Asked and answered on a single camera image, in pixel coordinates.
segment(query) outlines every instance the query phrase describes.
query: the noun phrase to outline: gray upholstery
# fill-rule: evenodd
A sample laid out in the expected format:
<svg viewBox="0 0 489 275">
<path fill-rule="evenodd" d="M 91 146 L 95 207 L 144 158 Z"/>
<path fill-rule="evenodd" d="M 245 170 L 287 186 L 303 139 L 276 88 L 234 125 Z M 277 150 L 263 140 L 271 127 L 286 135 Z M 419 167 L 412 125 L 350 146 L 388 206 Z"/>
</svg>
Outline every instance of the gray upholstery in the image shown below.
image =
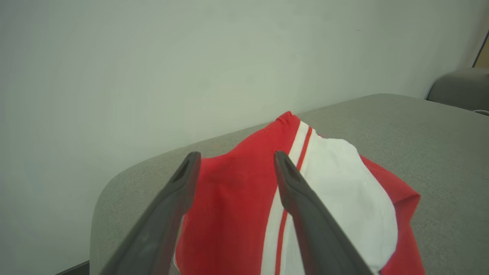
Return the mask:
<svg viewBox="0 0 489 275">
<path fill-rule="evenodd" d="M 411 225 L 427 274 L 489 273 L 489 116 L 376 94 L 299 117 L 321 135 L 346 139 L 421 193 Z M 176 149 L 112 179 L 93 215 L 91 274 L 99 274 L 187 153 L 225 154 L 262 127 Z"/>
<path fill-rule="evenodd" d="M 442 76 L 433 84 L 428 100 L 489 111 L 489 69 L 465 68 Z"/>
</svg>

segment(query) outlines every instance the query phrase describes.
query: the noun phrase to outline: red stripe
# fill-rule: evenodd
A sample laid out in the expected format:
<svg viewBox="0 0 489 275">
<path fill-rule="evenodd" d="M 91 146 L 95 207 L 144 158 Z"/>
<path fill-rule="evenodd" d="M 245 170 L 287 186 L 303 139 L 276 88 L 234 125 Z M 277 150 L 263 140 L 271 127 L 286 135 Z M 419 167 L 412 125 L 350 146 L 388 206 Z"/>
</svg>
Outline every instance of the red stripe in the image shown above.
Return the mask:
<svg viewBox="0 0 489 275">
<path fill-rule="evenodd" d="M 297 170 L 300 171 L 302 168 L 302 163 L 304 162 L 304 157 L 306 156 L 307 146 L 309 144 L 309 139 L 311 138 L 312 128 L 309 129 L 306 134 L 306 139 L 304 140 L 304 145 L 302 145 L 301 155 L 299 161 L 297 162 Z M 277 256 L 275 258 L 275 275 L 280 275 L 280 263 L 282 262 L 282 245 L 284 242 L 284 230 L 285 221 L 287 220 L 287 210 L 284 209 L 282 213 L 282 220 L 280 221 L 280 230 L 278 231 L 278 243 L 277 243 Z"/>
<path fill-rule="evenodd" d="M 307 145 L 309 144 L 309 139 L 311 138 L 312 128 L 309 126 L 309 130 L 307 131 L 306 140 L 304 141 L 304 145 L 302 146 L 301 156 L 299 157 L 299 161 L 297 162 L 297 170 L 300 171 L 302 168 L 302 163 L 304 162 L 304 157 L 306 156 Z"/>
</svg>

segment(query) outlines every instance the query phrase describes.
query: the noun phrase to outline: gray sofa cushion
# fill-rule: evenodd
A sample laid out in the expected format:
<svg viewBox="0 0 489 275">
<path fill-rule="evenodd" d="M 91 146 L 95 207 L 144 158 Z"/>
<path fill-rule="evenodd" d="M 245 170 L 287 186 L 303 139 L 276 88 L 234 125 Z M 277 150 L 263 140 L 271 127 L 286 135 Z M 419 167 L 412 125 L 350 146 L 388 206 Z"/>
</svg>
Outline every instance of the gray sofa cushion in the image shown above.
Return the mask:
<svg viewBox="0 0 489 275">
<path fill-rule="evenodd" d="M 323 136 L 346 139 L 422 195 L 411 225 L 427 274 L 488 273 L 489 116 L 376 94 L 299 117 Z M 90 273 L 100 273 L 187 153 L 225 154 L 262 127 L 173 150 L 112 179 L 93 214 Z"/>
</svg>

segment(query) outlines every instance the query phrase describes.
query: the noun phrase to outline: folded cloth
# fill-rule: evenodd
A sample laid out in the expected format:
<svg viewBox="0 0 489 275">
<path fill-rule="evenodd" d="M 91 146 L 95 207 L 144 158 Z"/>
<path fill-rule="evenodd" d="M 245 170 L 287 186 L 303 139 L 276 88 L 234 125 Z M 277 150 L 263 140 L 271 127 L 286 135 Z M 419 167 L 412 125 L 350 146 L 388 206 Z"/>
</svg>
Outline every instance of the folded cloth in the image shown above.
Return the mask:
<svg viewBox="0 0 489 275">
<path fill-rule="evenodd" d="M 374 273 L 423 272 L 409 225 L 419 194 L 287 112 L 229 153 L 202 160 L 177 243 L 182 275 L 304 274 L 292 216 L 280 202 L 276 151 L 288 154 Z"/>
</svg>

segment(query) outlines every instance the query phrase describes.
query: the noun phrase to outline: white fabric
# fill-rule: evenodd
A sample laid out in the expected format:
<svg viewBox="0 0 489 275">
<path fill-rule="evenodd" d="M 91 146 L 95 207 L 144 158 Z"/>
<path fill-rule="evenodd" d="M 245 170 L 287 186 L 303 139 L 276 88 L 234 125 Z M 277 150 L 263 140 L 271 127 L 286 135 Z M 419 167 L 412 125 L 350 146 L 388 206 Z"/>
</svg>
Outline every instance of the white fabric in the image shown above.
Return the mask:
<svg viewBox="0 0 489 275">
<path fill-rule="evenodd" d="M 297 162 L 299 161 L 308 130 L 309 125 L 301 121 L 295 135 L 294 143 L 292 144 L 289 152 L 289 158 L 294 165 L 297 165 Z M 275 191 L 275 196 L 273 197 L 272 206 L 270 208 L 270 214 L 268 216 L 267 230 L 265 231 L 265 242 L 263 244 L 262 254 L 262 275 L 275 274 L 278 233 L 280 230 L 280 222 L 282 221 L 283 212 L 284 207 L 280 201 L 280 194 L 277 188 Z"/>
<path fill-rule="evenodd" d="M 342 139 L 311 135 L 301 174 L 338 222 L 372 272 L 394 253 L 397 222 L 389 196 L 365 167 L 356 148 Z M 282 275 L 304 274 L 293 223 L 283 242 Z"/>
</svg>

